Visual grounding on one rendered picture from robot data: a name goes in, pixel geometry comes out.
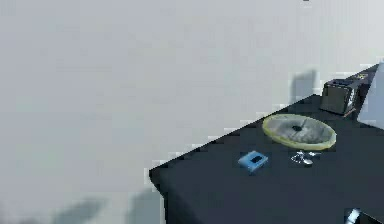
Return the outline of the yellow rimmed round sink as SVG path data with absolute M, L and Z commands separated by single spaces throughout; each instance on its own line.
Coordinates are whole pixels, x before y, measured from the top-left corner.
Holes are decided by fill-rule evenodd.
M 298 114 L 275 114 L 262 122 L 263 132 L 290 148 L 321 151 L 336 143 L 336 131 L 317 119 Z

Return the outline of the blue sponge holder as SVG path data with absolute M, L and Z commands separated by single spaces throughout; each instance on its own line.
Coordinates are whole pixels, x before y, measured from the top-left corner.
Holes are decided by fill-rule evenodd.
M 251 151 L 238 160 L 238 164 L 246 168 L 250 173 L 262 167 L 269 158 L 259 152 Z

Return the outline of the black worktop counter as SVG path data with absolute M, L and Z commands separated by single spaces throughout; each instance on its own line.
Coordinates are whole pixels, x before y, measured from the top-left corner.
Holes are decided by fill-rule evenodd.
M 344 224 L 354 208 L 359 224 L 384 224 L 384 63 L 346 79 L 361 86 L 356 108 L 345 115 L 322 110 L 322 94 L 271 114 L 331 126 L 337 136 L 329 149 L 273 141 L 262 129 L 266 116 L 151 169 L 166 224 Z M 269 158 L 252 173 L 238 164 L 251 151 Z M 320 156 L 306 166 L 291 160 L 297 151 Z

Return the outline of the black toaster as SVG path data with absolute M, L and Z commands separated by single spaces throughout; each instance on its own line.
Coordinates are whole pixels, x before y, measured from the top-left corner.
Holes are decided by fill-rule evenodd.
M 361 82 L 357 79 L 333 79 L 323 86 L 320 108 L 345 115 L 356 108 Z

